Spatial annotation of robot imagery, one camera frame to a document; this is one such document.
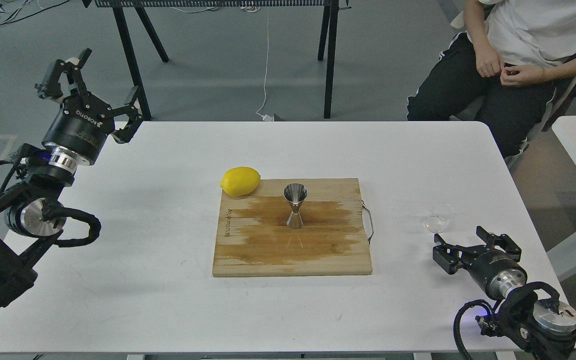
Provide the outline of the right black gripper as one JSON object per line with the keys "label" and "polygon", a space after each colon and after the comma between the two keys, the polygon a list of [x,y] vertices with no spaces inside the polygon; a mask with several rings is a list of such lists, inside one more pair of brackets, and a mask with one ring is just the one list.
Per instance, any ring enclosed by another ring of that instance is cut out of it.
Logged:
{"label": "right black gripper", "polygon": [[497,235],[480,225],[475,234],[484,244],[464,247],[446,243],[440,234],[434,234],[432,259],[449,275],[466,269],[490,299],[505,300],[512,290],[527,283],[527,273],[518,264],[522,250],[507,234]]}

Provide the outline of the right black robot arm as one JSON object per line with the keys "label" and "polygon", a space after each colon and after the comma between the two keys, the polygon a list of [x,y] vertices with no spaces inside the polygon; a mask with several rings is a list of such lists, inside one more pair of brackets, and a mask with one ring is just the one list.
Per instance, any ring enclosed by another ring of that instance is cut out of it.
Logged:
{"label": "right black robot arm", "polygon": [[560,299],[550,284],[528,282],[519,265],[521,248],[506,234],[492,234],[476,228],[483,244],[449,244],[434,235],[433,260],[448,274],[465,269],[478,287],[491,299],[465,303],[455,315],[452,332],[461,357],[470,360],[461,335],[461,319],[475,306],[486,314],[477,316],[480,333],[506,337],[536,360],[567,360],[576,346],[576,309]]}

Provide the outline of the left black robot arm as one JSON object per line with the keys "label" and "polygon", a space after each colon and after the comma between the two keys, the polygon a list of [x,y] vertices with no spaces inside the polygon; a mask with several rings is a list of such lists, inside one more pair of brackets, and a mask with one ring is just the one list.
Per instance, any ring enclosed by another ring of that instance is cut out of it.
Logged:
{"label": "left black robot arm", "polygon": [[36,85],[40,98],[59,104],[41,146],[24,143],[0,157],[0,308],[34,286],[35,265],[50,248],[77,248],[99,238],[99,219],[59,198],[79,167],[98,161],[107,139],[126,144],[143,121],[140,86],[117,106],[87,89],[82,70],[91,52],[56,60]]}

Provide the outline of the person left hand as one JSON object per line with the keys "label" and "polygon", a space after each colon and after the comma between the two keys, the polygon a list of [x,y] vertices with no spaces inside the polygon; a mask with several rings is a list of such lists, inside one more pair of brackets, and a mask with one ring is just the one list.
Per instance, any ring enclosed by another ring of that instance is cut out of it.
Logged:
{"label": "person left hand", "polygon": [[546,69],[532,64],[505,66],[500,74],[500,83],[506,87],[527,87],[546,80]]}

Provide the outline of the person right hand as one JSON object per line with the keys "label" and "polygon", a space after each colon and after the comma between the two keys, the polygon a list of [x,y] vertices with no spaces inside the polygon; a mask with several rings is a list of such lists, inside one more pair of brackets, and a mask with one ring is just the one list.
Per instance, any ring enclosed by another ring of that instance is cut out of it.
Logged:
{"label": "person right hand", "polygon": [[474,44],[475,68],[482,78],[498,76],[505,68],[503,57],[490,44]]}

